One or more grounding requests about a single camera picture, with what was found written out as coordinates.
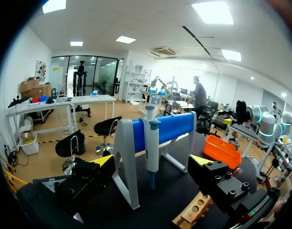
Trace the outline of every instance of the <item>storage box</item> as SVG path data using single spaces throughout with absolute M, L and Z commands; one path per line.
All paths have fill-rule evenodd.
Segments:
M 29 142 L 31 140 L 33 140 L 33 134 L 31 130 L 27 130 L 27 131 L 23 131 L 21 133 L 21 137 L 22 137 L 22 143 L 25 144 L 26 142 Z
M 241 154 L 236 151 L 235 146 L 214 135 L 205 140 L 203 152 L 215 160 L 223 161 L 231 169 L 236 169 L 241 164 Z
M 38 80 L 28 80 L 21 83 L 20 92 L 26 92 L 32 88 L 39 87 L 39 79 Z
M 39 142 L 38 142 L 37 135 L 34 135 L 34 138 L 35 140 L 28 144 L 23 144 L 22 140 L 20 142 L 20 146 L 22 147 L 22 150 L 27 155 L 36 154 L 39 151 Z
M 30 89 L 26 92 L 22 92 L 22 97 L 30 96 L 33 98 L 40 98 L 41 96 L 51 96 L 52 95 L 52 86 L 50 84 L 48 85 L 42 85 L 33 89 Z

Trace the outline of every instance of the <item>wooden block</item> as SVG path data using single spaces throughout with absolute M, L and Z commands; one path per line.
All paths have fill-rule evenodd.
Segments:
M 204 196 L 199 192 L 172 222 L 181 229 L 191 229 L 200 218 L 204 217 L 212 204 L 213 201 L 210 196 Z

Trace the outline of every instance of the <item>screw hole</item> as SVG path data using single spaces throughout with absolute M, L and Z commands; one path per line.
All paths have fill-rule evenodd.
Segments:
M 199 211 L 198 206 L 194 206 L 194 207 L 193 207 L 193 212 L 197 212 L 197 211 Z
M 204 201 L 200 199 L 200 200 L 198 200 L 198 204 L 201 206 L 204 204 Z

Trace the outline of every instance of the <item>chair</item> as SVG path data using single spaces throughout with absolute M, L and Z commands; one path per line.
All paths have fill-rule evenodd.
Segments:
M 97 123 L 94 126 L 94 132 L 98 135 L 104 136 L 104 143 L 100 144 L 96 147 L 95 151 L 98 156 L 103 157 L 110 154 L 109 150 L 113 149 L 113 144 L 106 143 L 106 138 L 115 133 L 116 126 L 119 120 L 121 120 L 122 117 L 116 117 L 116 118 L 110 118 L 103 122 Z
M 75 163 L 81 160 L 75 158 L 73 154 L 81 155 L 85 152 L 84 135 L 80 130 L 74 132 L 65 139 L 59 141 L 56 144 L 55 151 L 58 156 L 67 157 L 63 163 L 63 172 L 66 175 L 70 175 Z
M 212 118 L 213 115 L 216 113 L 218 109 L 218 103 L 214 101 L 208 101 L 208 104 L 205 108 L 203 108 L 203 113 L 199 115 L 197 120 L 197 129 L 196 131 L 200 134 L 205 135 L 215 135 L 216 137 L 219 137 L 216 133 L 211 133 L 211 125 L 212 125 Z

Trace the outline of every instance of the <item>blue container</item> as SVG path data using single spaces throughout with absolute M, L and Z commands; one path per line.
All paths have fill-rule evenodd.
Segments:
M 40 102 L 46 102 L 48 99 L 49 99 L 49 95 L 46 95 L 46 96 L 41 96 L 40 97 Z

